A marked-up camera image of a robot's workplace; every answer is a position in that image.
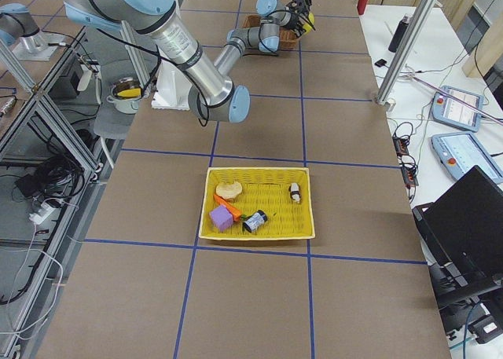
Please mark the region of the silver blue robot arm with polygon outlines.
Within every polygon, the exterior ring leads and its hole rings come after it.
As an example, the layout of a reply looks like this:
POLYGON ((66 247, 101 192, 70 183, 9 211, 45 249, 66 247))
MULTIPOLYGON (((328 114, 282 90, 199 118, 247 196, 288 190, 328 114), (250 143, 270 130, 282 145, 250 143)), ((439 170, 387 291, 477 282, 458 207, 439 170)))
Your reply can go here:
POLYGON ((230 31, 219 57, 211 61, 175 12, 176 1, 64 0, 64 5, 67 17, 81 25, 118 31, 126 21, 139 35, 149 36, 167 61, 191 82, 189 109, 202 123, 240 123, 247 118, 248 89, 236 85, 229 76, 246 50, 274 54, 282 27, 296 37, 314 27, 312 0, 258 0, 259 26, 230 31))

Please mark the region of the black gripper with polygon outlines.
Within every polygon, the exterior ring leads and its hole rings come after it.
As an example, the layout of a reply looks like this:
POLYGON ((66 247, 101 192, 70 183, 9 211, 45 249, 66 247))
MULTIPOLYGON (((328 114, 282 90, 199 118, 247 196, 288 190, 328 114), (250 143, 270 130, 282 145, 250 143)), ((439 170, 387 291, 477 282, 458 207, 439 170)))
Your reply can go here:
POLYGON ((295 18, 310 19, 310 7, 312 0, 291 0, 289 3, 289 12, 295 18))

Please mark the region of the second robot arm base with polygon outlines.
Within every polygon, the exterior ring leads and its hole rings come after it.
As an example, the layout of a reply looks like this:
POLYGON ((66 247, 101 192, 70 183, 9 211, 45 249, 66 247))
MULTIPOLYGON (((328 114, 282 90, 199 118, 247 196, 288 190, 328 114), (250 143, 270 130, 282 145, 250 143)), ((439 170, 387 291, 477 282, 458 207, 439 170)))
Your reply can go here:
POLYGON ((1 42, 12 46, 18 60, 49 61, 56 50, 49 46, 50 35, 43 32, 30 11, 20 3, 1 6, 1 42))

